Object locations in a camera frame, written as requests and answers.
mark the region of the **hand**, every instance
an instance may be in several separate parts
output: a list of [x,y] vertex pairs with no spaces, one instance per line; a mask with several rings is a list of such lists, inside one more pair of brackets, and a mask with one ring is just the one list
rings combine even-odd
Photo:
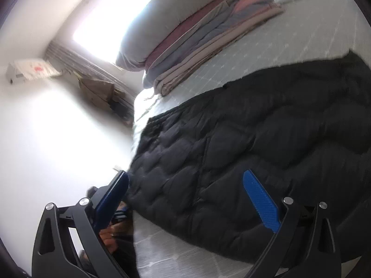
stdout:
[[99,232],[99,236],[101,237],[103,243],[107,247],[107,250],[112,254],[114,251],[118,249],[118,245],[116,240],[112,236],[113,233],[112,226],[108,226],[106,229],[103,229]]

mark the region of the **bed sheet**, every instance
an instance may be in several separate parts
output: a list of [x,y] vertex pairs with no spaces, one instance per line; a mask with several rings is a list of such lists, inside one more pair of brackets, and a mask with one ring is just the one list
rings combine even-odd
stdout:
[[[276,1],[284,5],[283,14],[222,50],[168,96],[154,96],[151,89],[139,94],[134,104],[133,156],[150,117],[256,70],[338,57],[349,49],[371,64],[371,27],[353,0]],[[189,245],[138,214],[134,226],[142,278],[243,278],[251,268]]]

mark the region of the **blue gripper pad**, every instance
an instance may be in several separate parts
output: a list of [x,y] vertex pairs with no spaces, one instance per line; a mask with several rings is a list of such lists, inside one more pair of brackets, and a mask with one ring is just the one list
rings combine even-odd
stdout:
[[264,226],[271,229],[274,233],[277,233],[281,223],[279,222],[278,208],[274,201],[270,198],[269,194],[251,170],[243,174],[242,181]]

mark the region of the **stack of folded blankets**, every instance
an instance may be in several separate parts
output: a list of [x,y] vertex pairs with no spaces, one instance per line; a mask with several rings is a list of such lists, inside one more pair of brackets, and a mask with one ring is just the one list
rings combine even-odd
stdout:
[[[181,11],[176,3],[174,7],[173,11],[169,9],[170,16]],[[156,28],[156,23],[143,22],[145,14],[141,14],[124,37],[116,64],[131,71],[145,69],[144,88],[154,87],[156,94],[165,96],[224,47],[282,11],[274,0],[211,0],[198,6],[187,18],[177,18],[176,27],[173,22],[167,24],[163,20],[162,26],[159,22],[158,28],[164,30],[160,34],[156,34],[156,30],[148,32],[145,25],[138,28],[140,23],[136,21]],[[150,43],[154,48],[142,44],[145,39],[155,39]],[[143,50],[143,47],[147,53],[135,55],[135,50]]]

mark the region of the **mattress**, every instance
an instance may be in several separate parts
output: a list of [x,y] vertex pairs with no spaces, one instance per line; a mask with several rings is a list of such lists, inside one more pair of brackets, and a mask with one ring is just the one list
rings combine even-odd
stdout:
[[[285,12],[246,34],[202,65],[168,96],[142,91],[135,100],[134,156],[148,119],[256,70],[334,58],[349,49],[371,64],[371,27],[353,0],[276,0]],[[243,278],[251,264],[232,261],[168,234],[134,215],[134,243],[142,278]]]

